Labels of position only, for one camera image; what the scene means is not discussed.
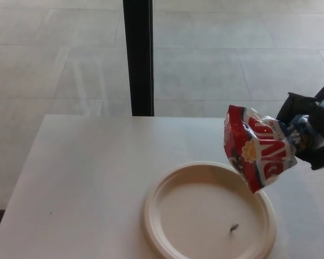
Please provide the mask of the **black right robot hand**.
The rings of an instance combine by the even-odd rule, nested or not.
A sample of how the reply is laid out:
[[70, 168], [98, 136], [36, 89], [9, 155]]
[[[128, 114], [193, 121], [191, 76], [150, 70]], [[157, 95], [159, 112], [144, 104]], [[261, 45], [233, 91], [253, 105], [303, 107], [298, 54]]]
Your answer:
[[324, 87], [314, 97], [290, 92], [276, 119], [294, 126], [301, 138], [296, 157], [314, 171], [324, 168]]

